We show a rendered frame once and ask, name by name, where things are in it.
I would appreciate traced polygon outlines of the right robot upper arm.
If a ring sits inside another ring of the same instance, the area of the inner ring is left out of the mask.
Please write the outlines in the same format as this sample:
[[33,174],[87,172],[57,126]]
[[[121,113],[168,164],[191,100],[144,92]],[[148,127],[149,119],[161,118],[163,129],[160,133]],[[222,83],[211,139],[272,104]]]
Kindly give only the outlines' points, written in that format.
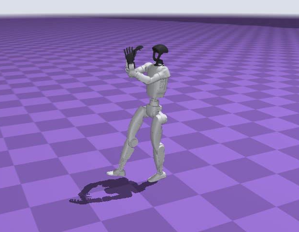
[[[145,63],[144,65],[142,65],[142,66],[136,68],[135,70],[138,71],[138,72],[140,72],[140,73],[145,73],[145,72],[147,72],[147,70],[148,70],[148,66],[149,66],[150,64],[152,64],[152,63],[151,63],[151,62]],[[134,77],[134,76],[131,76],[129,73],[127,73],[127,74],[128,74],[128,76],[129,76],[130,78],[133,78],[133,77]]]

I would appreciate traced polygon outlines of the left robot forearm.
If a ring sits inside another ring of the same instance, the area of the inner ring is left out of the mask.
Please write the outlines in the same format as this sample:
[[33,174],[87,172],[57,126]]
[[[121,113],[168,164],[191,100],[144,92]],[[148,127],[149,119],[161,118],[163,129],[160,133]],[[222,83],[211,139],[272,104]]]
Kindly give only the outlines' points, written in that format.
[[142,81],[144,83],[150,83],[151,79],[149,76],[146,76],[138,71],[135,70],[134,64],[129,64],[129,74],[134,76],[138,81]]

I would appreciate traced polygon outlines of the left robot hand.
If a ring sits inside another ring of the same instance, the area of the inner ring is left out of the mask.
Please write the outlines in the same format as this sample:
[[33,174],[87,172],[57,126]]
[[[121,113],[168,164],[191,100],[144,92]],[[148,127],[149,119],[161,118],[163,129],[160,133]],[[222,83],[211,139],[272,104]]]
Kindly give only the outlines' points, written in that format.
[[[129,49],[129,52],[128,52],[128,49]],[[127,54],[126,54],[125,49],[124,49],[124,53],[125,53],[126,60],[128,61],[128,65],[133,63],[134,64],[134,68],[135,68],[135,62],[133,62],[133,61],[135,59],[137,50],[135,50],[134,55],[133,55],[133,47],[131,48],[131,52],[130,52],[130,47],[126,48],[126,50],[127,50]],[[129,68],[129,66],[128,66],[128,68]]]

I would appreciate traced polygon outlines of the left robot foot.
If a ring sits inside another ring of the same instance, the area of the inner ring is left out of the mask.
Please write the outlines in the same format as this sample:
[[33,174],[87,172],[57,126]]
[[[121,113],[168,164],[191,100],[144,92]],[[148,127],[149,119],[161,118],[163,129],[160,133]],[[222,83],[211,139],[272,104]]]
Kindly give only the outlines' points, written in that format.
[[159,175],[158,173],[156,173],[152,177],[148,178],[148,182],[155,182],[162,178],[166,178],[166,173],[164,171],[162,172],[162,175]]

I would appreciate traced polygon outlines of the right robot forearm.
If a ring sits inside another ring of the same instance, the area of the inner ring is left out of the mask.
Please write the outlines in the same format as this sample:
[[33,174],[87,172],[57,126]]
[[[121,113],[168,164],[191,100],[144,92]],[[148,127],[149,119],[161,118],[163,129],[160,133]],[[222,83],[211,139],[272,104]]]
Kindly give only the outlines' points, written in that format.
[[129,73],[127,60],[126,60],[126,72]]

